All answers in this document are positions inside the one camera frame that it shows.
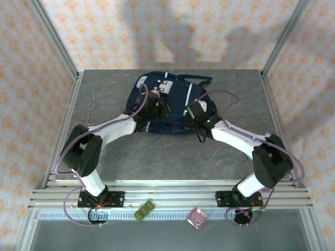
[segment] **black mounting plate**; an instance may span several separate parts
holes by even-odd
[[[107,200],[111,199],[111,204],[107,204],[104,208],[123,208],[125,201],[125,192],[109,191],[107,192]],[[78,208],[94,208],[98,205],[97,201],[85,190],[80,192],[78,198]]]
[[[263,205],[262,195],[260,192],[255,192],[247,200],[243,201],[242,204],[237,204],[234,201],[232,191],[217,191],[215,194],[215,198],[219,208],[250,208],[253,206],[261,207]]]

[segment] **metal corner post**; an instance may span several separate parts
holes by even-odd
[[[50,38],[51,42],[56,48],[59,56],[62,58],[66,64],[67,69],[72,75],[73,79],[76,79],[78,76],[78,70],[75,67],[68,51],[66,50],[61,38],[56,32],[55,27],[53,26],[45,8],[43,7],[40,0],[27,0],[32,10],[35,12],[36,16],[40,20],[42,26],[44,27],[46,34]]]
[[[267,62],[263,70],[261,70],[262,78],[267,76],[270,72],[274,62],[279,57],[282,49],[284,48],[285,44],[291,37],[295,27],[298,25],[300,18],[302,17],[303,13],[305,12],[310,0],[299,0],[297,6],[295,7],[291,17],[289,18],[284,30],[282,31],[277,44],[273,48],[270,57],[268,58]]]

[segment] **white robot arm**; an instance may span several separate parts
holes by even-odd
[[[107,186],[96,171],[101,149],[124,135],[141,130],[149,121],[167,116],[170,109],[165,102],[159,102],[159,98],[159,92],[153,90],[149,92],[146,103],[135,116],[132,114],[144,102],[143,97],[135,110],[126,111],[114,120],[88,128],[78,125],[73,129],[64,149],[79,135],[87,131],[92,133],[77,141],[66,153],[63,161],[79,175],[85,190],[96,201],[96,205],[103,204],[108,194]]]
[[[206,105],[203,101],[196,100],[190,103],[185,111],[185,127],[196,130],[202,143],[205,142],[205,138],[221,141],[244,152],[253,160],[254,173],[242,179],[233,188],[232,195],[237,204],[246,201],[263,188],[273,188],[293,168],[293,162],[287,154],[262,143],[268,141],[285,148],[278,136],[257,135],[240,129],[217,115],[210,117],[205,112]]]

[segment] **green cube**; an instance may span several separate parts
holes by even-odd
[[[140,211],[136,211],[134,217],[138,222],[141,222],[144,219],[144,215]]]
[[[147,209],[146,206],[141,206],[140,210],[139,210],[144,216],[147,216],[150,211]]]
[[[149,211],[152,211],[155,208],[155,205],[150,200],[148,200],[144,205]]]

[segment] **orange patterned wallpaper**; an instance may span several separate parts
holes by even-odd
[[[287,144],[306,170],[329,250],[335,246],[335,9],[312,1],[270,72]]]
[[[27,0],[0,1],[0,250],[11,250],[57,139],[72,77]]]
[[[298,0],[42,0],[76,67],[261,69]]]

